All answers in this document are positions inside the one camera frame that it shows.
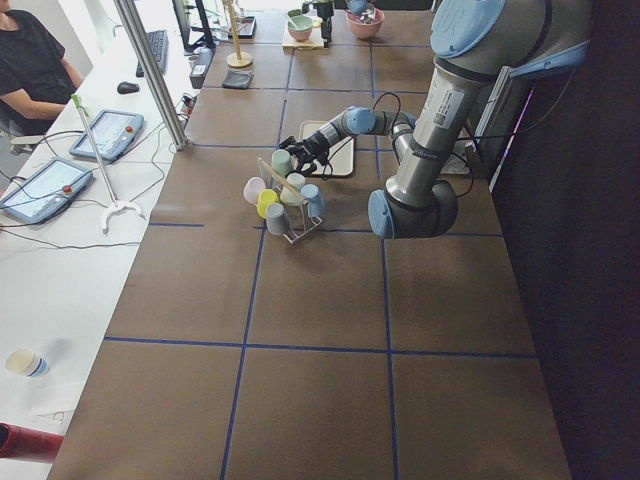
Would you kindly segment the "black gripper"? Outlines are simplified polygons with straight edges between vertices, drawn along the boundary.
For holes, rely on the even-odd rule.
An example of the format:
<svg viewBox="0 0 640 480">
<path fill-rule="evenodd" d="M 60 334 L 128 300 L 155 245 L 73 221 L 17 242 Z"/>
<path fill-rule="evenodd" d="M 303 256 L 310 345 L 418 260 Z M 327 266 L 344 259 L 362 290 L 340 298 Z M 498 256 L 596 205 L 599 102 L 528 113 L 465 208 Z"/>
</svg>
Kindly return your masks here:
<svg viewBox="0 0 640 480">
<path fill-rule="evenodd" d="M 328 48 L 332 41 L 332 18 L 334 15 L 334 2 L 332 0 L 305 0 L 302 2 L 302 12 L 308 13 L 314 9 L 321 19 L 321 38 L 323 45 Z"/>
<path fill-rule="evenodd" d="M 317 170 L 315 162 L 322 166 L 329 164 L 330 144 L 321 133 L 314 133 L 310 137 L 297 141 L 290 136 L 278 144 L 279 149 L 286 150 L 296 158 L 294 171 L 299 174 L 312 174 Z"/>
</svg>

